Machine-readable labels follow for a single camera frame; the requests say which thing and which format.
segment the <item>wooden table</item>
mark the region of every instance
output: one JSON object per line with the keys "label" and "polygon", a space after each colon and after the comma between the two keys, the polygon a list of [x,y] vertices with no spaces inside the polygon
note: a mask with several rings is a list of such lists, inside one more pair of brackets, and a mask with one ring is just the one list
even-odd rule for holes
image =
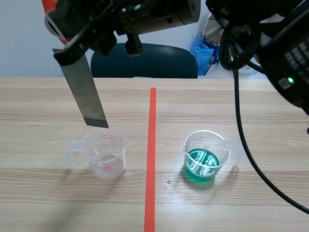
{"label": "wooden table", "polygon": [[[111,128],[133,141],[121,178],[95,177],[66,143],[85,125],[64,78],[0,79],[0,231],[142,232],[150,87],[157,88],[157,232],[308,231],[309,217],[279,198],[247,160],[233,158],[212,184],[182,173],[188,134],[211,130],[237,139],[231,80],[96,79]],[[244,131],[266,175],[309,206],[308,116],[268,81],[241,80]]]}

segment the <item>plastic measuring cup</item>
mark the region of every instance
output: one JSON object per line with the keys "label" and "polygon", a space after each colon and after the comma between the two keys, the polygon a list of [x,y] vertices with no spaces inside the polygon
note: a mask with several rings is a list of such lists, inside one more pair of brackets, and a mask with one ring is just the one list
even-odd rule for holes
{"label": "plastic measuring cup", "polygon": [[245,156],[240,141],[225,140],[210,130],[191,133],[181,151],[184,153],[184,169],[187,175],[200,182],[213,179],[232,153],[236,153],[236,164],[240,164]]}
{"label": "plastic measuring cup", "polygon": [[64,152],[67,168],[73,167],[73,153],[80,152],[97,177],[111,179],[126,167],[126,148],[131,144],[121,131],[98,129],[84,139],[68,142]]}

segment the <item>blue plastic bag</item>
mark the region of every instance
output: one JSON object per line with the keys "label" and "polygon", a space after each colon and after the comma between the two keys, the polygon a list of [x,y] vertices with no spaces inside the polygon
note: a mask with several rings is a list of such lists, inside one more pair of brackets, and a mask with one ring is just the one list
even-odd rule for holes
{"label": "blue plastic bag", "polygon": [[210,49],[205,44],[203,44],[202,32],[197,34],[197,37],[192,43],[190,52],[197,59],[198,75],[205,75],[205,72],[209,67],[209,60],[213,55],[213,49]]}

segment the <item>measuring cup with green liquid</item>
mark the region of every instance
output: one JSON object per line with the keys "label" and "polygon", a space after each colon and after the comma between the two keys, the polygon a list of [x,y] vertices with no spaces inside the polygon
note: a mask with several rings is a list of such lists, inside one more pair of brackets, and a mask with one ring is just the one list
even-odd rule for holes
{"label": "measuring cup with green liquid", "polygon": [[226,140],[210,130],[191,133],[181,147],[184,153],[184,169],[196,181],[212,180],[232,154],[236,154],[235,164],[239,165],[245,152],[238,140]]}

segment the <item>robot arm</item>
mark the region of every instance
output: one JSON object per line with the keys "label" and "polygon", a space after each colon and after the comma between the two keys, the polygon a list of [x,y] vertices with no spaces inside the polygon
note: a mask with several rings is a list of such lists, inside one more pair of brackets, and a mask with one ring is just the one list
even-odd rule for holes
{"label": "robot arm", "polygon": [[[108,127],[98,93],[84,57],[87,49],[107,56],[118,35],[127,36],[126,52],[142,53],[139,34],[197,22],[200,0],[58,0],[47,12],[49,31],[67,41],[54,57],[75,97],[87,125]],[[309,115],[309,0],[207,0],[206,5],[225,29],[220,62],[229,70],[259,57],[262,69],[290,103]],[[274,14],[285,18],[261,24]],[[229,60],[230,44],[240,53]]]}

